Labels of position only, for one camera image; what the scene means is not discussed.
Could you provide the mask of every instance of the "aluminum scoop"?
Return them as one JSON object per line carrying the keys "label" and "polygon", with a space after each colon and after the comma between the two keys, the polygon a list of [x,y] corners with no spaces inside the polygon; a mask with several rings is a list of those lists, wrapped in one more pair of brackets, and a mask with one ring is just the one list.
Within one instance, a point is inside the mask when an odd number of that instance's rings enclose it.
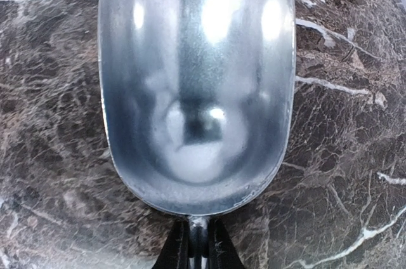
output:
{"label": "aluminum scoop", "polygon": [[230,212],[284,158],[294,0],[100,0],[101,97],[115,167],[173,214]]}

